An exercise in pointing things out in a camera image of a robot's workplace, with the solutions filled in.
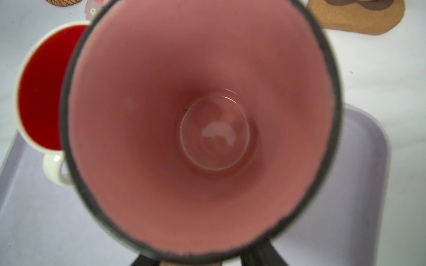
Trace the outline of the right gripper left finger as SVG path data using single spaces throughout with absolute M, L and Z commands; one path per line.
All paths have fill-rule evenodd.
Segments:
M 130 266 L 160 266 L 160 262 L 143 255 L 139 255 Z

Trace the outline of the pink tall mug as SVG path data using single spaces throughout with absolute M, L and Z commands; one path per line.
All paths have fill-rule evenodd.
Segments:
M 341 85 L 299 1 L 109 1 L 70 60 L 59 126 L 107 232 L 155 260 L 214 263 L 280 234 L 317 195 Z

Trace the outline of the pink flower coaster front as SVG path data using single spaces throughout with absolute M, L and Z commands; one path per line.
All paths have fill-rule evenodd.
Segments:
M 87 0 L 84 9 L 86 20 L 91 21 L 108 2 L 109 0 Z

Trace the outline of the woven rattan round coaster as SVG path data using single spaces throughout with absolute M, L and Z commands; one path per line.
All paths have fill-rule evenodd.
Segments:
M 69 7 L 74 4 L 80 3 L 82 0 L 45 0 L 45 1 L 57 7 Z

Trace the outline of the brown paw cork coaster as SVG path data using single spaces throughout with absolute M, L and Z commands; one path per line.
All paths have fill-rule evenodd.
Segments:
M 309 0 L 307 8 L 322 28 L 381 35 L 401 22 L 406 4 L 404 0 Z

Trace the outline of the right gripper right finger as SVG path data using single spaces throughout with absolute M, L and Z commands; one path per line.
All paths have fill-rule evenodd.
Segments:
M 242 266 L 288 266 L 268 238 L 240 256 Z

